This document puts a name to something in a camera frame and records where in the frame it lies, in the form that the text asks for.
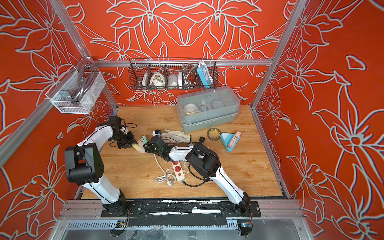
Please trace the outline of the white work glove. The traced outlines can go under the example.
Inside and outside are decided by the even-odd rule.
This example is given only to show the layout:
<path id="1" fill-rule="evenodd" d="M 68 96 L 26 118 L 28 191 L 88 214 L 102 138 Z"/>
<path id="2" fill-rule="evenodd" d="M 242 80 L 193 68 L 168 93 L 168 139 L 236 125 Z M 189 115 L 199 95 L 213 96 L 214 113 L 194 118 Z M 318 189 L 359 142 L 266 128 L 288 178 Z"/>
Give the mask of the white work glove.
<path id="1" fill-rule="evenodd" d="M 161 133 L 161 138 L 167 144 L 189 144 L 192 141 L 192 137 L 190 135 L 186 135 L 182 131 L 164 130 L 164 132 Z"/>

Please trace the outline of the clear plastic wall bin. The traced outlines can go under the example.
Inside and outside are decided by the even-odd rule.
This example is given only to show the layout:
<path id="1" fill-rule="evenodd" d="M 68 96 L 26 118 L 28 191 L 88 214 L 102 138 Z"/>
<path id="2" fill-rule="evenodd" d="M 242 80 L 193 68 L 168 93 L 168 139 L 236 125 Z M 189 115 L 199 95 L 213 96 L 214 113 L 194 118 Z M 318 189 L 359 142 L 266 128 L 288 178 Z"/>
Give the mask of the clear plastic wall bin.
<path id="1" fill-rule="evenodd" d="M 62 114 L 89 114 L 106 82 L 101 72 L 71 67 L 46 92 L 46 97 Z"/>

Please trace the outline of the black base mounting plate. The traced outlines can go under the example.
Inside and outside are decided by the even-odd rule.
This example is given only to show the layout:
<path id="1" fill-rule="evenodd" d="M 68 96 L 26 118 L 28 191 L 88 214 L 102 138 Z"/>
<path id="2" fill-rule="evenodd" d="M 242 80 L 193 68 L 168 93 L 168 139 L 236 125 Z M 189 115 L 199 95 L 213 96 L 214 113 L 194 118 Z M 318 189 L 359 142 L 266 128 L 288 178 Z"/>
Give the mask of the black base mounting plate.
<path id="1" fill-rule="evenodd" d="M 262 215 L 259 204 L 256 201 L 250 203 L 245 213 L 242 213 L 240 209 L 230 201 L 215 199 L 143 199 L 127 201 L 127 207 L 131 217 L 140 217 L 144 214 L 206 214 L 229 218 L 258 218 Z"/>

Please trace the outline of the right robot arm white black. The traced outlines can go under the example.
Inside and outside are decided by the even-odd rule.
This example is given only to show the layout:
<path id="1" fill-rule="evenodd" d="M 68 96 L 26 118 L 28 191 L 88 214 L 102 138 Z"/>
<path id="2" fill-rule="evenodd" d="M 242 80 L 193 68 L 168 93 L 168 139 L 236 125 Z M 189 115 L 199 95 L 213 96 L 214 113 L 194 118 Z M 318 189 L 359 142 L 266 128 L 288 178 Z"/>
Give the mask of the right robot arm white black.
<path id="1" fill-rule="evenodd" d="M 234 205 L 234 211 L 238 215 L 245 217 L 250 214 L 251 198 L 226 174 L 219 156 L 203 143 L 197 142 L 192 146 L 180 147 L 169 145 L 156 135 L 144 144 L 144 149 L 146 153 L 155 154 L 167 162 L 189 163 L 205 182 L 211 180 L 220 187 Z"/>

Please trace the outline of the round pink socket hub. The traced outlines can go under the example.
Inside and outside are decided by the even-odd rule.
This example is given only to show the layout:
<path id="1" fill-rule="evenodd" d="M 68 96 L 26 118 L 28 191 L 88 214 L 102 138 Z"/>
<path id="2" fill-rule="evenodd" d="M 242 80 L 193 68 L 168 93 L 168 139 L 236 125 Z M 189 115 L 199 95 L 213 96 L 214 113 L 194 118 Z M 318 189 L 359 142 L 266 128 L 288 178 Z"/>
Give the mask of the round pink socket hub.
<path id="1" fill-rule="evenodd" d="M 144 149 L 144 147 L 142 146 L 142 145 L 139 145 L 139 149 L 138 150 L 136 150 L 137 152 L 139 152 L 139 153 L 141 153 L 141 154 L 143 154 L 143 153 L 145 153 L 146 151 L 145 151 L 145 149 Z"/>

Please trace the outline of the blue power strip in basket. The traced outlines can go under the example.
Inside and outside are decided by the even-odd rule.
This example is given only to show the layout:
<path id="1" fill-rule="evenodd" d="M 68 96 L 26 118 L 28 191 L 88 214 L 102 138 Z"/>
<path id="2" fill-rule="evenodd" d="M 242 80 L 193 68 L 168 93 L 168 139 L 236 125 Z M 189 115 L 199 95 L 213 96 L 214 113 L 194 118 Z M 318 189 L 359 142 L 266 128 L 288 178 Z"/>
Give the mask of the blue power strip in basket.
<path id="1" fill-rule="evenodd" d="M 214 80 L 209 73 L 209 69 L 204 61 L 199 61 L 197 72 L 205 89 L 211 88 Z"/>

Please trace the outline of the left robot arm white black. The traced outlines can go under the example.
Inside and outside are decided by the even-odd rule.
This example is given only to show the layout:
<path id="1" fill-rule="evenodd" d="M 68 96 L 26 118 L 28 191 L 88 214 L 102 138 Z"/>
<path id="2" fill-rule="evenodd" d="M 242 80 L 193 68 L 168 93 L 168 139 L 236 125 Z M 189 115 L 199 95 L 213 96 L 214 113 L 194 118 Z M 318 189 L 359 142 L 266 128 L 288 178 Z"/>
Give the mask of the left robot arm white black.
<path id="1" fill-rule="evenodd" d="M 94 193 L 108 214 L 123 216 L 128 211 L 124 193 L 114 187 L 105 175 L 101 150 L 106 142 L 116 143 L 119 149 L 132 148 L 137 144 L 125 120 L 111 116 L 82 142 L 65 149 L 66 177 L 70 183 Z"/>

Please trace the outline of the white power strip red sockets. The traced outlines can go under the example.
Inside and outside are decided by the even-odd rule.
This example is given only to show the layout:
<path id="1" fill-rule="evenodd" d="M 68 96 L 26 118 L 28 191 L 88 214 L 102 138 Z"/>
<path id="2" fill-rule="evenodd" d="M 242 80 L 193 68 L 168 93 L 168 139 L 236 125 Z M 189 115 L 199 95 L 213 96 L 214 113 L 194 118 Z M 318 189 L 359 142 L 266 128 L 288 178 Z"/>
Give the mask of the white power strip red sockets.
<path id="1" fill-rule="evenodd" d="M 184 170 L 179 161 L 172 162 L 172 166 L 175 172 L 175 177 L 178 182 L 183 182 L 185 180 Z"/>

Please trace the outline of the roll of brown tape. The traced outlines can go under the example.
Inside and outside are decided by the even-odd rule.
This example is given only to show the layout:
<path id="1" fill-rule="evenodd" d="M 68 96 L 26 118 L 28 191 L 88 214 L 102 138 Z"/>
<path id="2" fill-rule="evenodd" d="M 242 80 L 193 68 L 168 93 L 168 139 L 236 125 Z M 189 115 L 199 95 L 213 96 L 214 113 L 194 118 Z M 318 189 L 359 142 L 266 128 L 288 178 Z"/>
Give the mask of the roll of brown tape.
<path id="1" fill-rule="evenodd" d="M 207 132 L 207 136 L 211 141 L 218 141 L 221 138 L 221 131 L 217 128 L 211 128 Z"/>

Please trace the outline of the translucent grey storage box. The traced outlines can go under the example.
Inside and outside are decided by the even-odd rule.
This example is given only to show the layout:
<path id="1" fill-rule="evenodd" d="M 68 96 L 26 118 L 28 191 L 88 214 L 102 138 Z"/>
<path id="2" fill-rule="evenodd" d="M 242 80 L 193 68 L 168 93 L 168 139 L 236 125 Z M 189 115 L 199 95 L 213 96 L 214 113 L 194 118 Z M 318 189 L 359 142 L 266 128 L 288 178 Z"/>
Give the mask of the translucent grey storage box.
<path id="1" fill-rule="evenodd" d="M 177 110 L 185 133 L 234 121 L 240 105 L 240 99 L 228 86 L 177 97 Z"/>

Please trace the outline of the blue triangular power strip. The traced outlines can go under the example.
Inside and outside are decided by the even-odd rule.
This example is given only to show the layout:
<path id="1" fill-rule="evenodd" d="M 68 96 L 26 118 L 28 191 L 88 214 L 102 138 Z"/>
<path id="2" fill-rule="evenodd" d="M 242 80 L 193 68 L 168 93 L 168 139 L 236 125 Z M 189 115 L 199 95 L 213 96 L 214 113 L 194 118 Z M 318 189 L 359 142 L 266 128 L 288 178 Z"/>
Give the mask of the blue triangular power strip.
<path id="1" fill-rule="evenodd" d="M 241 138 L 241 132 L 237 131 L 235 134 L 221 133 L 220 138 L 228 153 L 231 153 Z"/>

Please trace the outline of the small green plug adapter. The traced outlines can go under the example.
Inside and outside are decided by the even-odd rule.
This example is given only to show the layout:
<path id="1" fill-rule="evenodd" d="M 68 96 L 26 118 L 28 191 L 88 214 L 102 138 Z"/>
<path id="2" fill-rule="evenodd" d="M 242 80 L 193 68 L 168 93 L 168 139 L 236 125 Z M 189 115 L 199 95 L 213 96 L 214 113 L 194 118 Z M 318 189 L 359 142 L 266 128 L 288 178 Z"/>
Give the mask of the small green plug adapter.
<path id="1" fill-rule="evenodd" d="M 148 142 L 148 139 L 146 136 L 142 136 L 141 140 L 142 140 L 143 144 L 146 144 Z"/>

